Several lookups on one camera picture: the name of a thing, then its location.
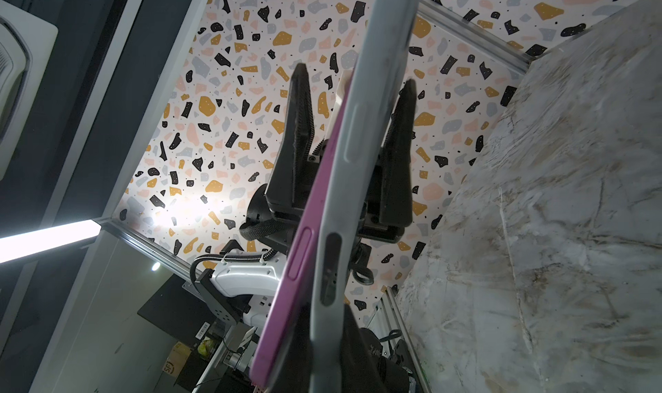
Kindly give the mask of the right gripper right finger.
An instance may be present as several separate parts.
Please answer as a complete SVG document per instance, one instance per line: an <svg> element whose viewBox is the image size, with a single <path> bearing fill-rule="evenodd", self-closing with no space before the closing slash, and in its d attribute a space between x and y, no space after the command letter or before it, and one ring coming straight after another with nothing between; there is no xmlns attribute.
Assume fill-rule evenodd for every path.
<svg viewBox="0 0 662 393"><path fill-rule="evenodd" d="M398 392L389 384L388 367L372 354L348 305L343 305L341 392Z"/></svg>

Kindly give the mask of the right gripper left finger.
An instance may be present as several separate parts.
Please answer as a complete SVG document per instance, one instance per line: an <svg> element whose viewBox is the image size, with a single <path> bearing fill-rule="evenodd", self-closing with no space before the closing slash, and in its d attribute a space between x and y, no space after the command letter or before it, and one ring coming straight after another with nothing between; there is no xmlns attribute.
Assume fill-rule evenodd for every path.
<svg viewBox="0 0 662 393"><path fill-rule="evenodd" d="M267 392L302 393L310 387L312 368L312 344L310 342L310 305L301 308L298 320L289 328L284 347L279 353L273 378Z"/></svg>

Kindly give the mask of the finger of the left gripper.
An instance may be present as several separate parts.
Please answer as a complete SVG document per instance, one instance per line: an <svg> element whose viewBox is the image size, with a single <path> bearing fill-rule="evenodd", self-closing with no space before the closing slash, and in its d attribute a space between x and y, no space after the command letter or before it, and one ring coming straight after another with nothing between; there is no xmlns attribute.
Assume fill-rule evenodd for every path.
<svg viewBox="0 0 662 393"><path fill-rule="evenodd" d="M417 106L417 87L408 79L399 93L382 149L379 220L388 227L412 223L410 148Z"/></svg>
<svg viewBox="0 0 662 393"><path fill-rule="evenodd" d="M309 74L306 65L299 63L291 75L284 134L265 192L272 213L303 213L317 173L317 166L308 162L314 137Z"/></svg>

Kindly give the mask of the purple phone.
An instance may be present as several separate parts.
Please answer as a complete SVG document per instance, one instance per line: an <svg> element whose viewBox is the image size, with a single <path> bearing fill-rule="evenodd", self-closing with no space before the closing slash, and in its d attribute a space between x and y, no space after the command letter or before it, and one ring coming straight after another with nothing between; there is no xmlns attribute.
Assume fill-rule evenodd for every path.
<svg viewBox="0 0 662 393"><path fill-rule="evenodd" d="M351 144L351 132L363 115L359 78L348 81L339 114L322 165L315 176L313 194L306 204L312 210L327 192L323 230L315 238L303 223L298 226L287 256L284 275L255 355L251 379L268 387L289 328L306 302L311 303L310 342L312 368L308 392L341 391L342 293L360 215L364 181L357 163L360 152Z"/></svg>

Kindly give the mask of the grey phone case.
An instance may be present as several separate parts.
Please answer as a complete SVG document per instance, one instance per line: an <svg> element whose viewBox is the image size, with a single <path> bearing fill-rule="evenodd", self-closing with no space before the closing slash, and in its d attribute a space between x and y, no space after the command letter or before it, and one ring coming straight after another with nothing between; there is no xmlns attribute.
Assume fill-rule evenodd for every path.
<svg viewBox="0 0 662 393"><path fill-rule="evenodd" d="M365 183L360 195L360 212L403 81L419 1L374 1L365 40L353 71L353 76L360 80L360 101L364 112L351 132L351 144L360 152L357 167Z"/></svg>

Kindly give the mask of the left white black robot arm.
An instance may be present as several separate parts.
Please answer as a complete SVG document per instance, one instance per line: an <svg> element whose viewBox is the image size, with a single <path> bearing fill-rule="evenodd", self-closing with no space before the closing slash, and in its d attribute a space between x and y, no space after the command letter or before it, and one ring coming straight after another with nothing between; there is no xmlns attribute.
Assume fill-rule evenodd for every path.
<svg viewBox="0 0 662 393"><path fill-rule="evenodd" d="M417 87L406 81L382 146L360 215L349 270L354 279L371 285L367 269L371 253L365 240L397 243L412 223L410 151ZM214 316L228 326L242 322L263 329L279 287L315 177L329 148L314 143L314 118L309 74L297 65L291 75L284 136L272 177L260 186L248 206L241 236L267 246L261 253L229 241L217 254L191 262L190 281Z"/></svg>

